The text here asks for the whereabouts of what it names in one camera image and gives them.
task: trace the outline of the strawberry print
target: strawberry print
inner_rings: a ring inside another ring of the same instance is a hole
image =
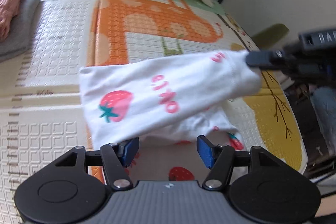
[[[191,141],[180,141],[178,143],[174,143],[174,144],[190,144]]]
[[[133,94],[125,90],[107,93],[100,101],[99,109],[103,112],[100,118],[106,122],[120,122],[127,114]]]
[[[235,149],[235,150],[243,150],[244,145],[231,133],[228,133],[229,135],[229,140],[230,140],[230,145]]]
[[[138,159],[139,157],[140,157],[140,153],[137,152],[137,153],[135,154],[134,158],[135,158],[135,159]],[[124,171],[125,171],[125,173],[126,173],[128,176],[129,176],[129,172],[130,172],[129,168],[132,168],[134,165],[137,165],[137,162],[136,162],[135,160],[132,160],[131,165],[130,165],[129,167],[127,167],[127,168],[124,168]]]
[[[218,52],[215,54],[215,56],[211,57],[210,59],[217,63],[221,63],[224,58],[226,58],[225,55],[222,52]]]
[[[176,166],[169,171],[170,181],[181,181],[181,180],[195,180],[194,175],[188,170],[181,166]]]

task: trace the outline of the play mat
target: play mat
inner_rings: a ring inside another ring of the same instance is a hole
[[[0,63],[0,223],[19,223],[13,195],[22,181],[76,145],[91,148],[78,93],[81,66],[244,48],[257,50],[218,3],[41,0],[31,50]],[[246,149],[260,145],[304,170],[302,138],[272,73],[263,72],[257,95],[222,106]],[[99,168],[91,172],[101,178]]]

